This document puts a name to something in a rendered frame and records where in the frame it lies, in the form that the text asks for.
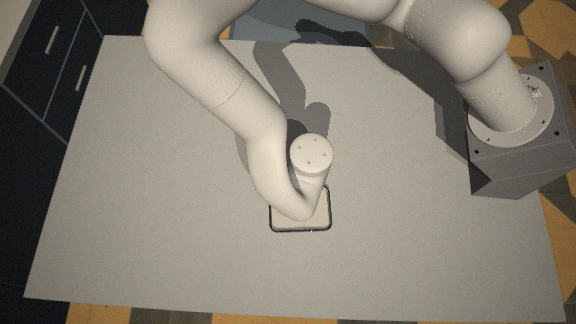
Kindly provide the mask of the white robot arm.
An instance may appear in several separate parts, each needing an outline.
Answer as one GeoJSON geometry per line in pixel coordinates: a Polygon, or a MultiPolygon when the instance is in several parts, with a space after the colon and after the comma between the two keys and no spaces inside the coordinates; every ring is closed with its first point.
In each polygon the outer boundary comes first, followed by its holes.
{"type": "MultiPolygon", "coordinates": [[[[287,166],[284,109],[219,41],[259,1],[151,0],[144,45],[167,77],[244,140],[249,174],[263,200],[304,222],[317,208],[333,147],[320,134],[302,134],[290,146],[287,166]]],[[[549,87],[519,73],[506,51],[510,24],[486,0],[302,1],[355,20],[380,21],[421,49],[470,106],[470,129],[489,146],[526,144],[552,119],[549,87]]]]}

